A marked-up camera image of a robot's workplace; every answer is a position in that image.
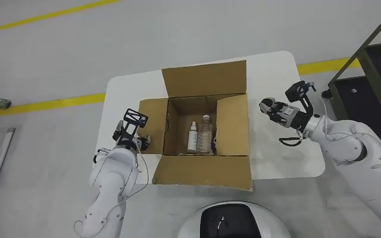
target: white pipe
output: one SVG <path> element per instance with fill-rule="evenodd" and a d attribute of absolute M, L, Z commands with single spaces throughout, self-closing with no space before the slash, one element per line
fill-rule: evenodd
<path fill-rule="evenodd" d="M 5 134 L 4 140 L 2 141 L 1 151 L 0 151 L 0 168 L 2 167 L 2 163 L 4 162 L 4 158 L 7 154 L 8 147 L 11 143 L 13 133 L 15 128 L 9 128 L 7 133 Z"/>

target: open cardboard box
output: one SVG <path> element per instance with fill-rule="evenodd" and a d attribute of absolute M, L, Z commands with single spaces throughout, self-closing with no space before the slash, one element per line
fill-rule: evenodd
<path fill-rule="evenodd" d="M 146 154 L 163 154 L 153 184 L 235 187 L 252 191 L 249 163 L 246 61 L 162 70 L 168 98 L 140 102 L 149 117 L 142 135 L 151 135 Z M 211 117 L 217 155 L 186 155 L 192 121 Z"/>

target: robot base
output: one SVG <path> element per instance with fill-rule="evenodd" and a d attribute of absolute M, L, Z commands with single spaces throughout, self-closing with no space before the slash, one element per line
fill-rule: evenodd
<path fill-rule="evenodd" d="M 205 206 L 187 217 L 177 238 L 291 238 L 271 211 L 250 202 L 226 201 Z"/>

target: black panel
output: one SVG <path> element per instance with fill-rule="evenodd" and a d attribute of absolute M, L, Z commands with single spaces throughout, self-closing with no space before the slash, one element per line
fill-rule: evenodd
<path fill-rule="evenodd" d="M 261 233 L 248 206 L 228 203 L 212 206 L 202 212 L 200 238 L 216 237 L 261 238 Z"/>
<path fill-rule="evenodd" d="M 381 45 L 370 45 L 366 47 L 366 52 L 377 72 L 381 76 Z"/>
<path fill-rule="evenodd" d="M 339 80 L 335 85 L 350 120 L 367 124 L 381 137 L 381 104 L 366 76 Z"/>

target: metal frame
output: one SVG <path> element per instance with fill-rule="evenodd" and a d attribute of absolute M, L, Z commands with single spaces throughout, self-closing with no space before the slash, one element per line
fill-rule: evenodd
<path fill-rule="evenodd" d="M 346 120 L 349 118 L 348 118 L 347 111 L 344 107 L 343 101 L 341 100 L 338 89 L 335 85 L 335 82 L 339 80 L 350 79 L 350 78 L 339 79 L 339 77 L 353 63 L 353 61 L 355 61 L 356 58 L 360 62 L 361 67 L 363 68 L 369 83 L 371 84 L 379 102 L 381 103 L 381 76 L 379 75 L 376 67 L 373 65 L 366 51 L 366 48 L 369 46 L 369 44 L 374 40 L 374 38 L 380 32 L 381 32 L 381 24 L 368 37 L 368 39 L 366 39 L 366 41 L 360 46 L 360 48 L 358 48 L 355 54 L 352 55 L 352 57 L 344 64 L 344 66 L 336 73 L 335 76 L 333 76 L 331 81 L 328 83 L 329 91 L 331 92 L 332 98 L 333 98 L 333 100 L 331 101 L 332 108 L 338 120 Z"/>

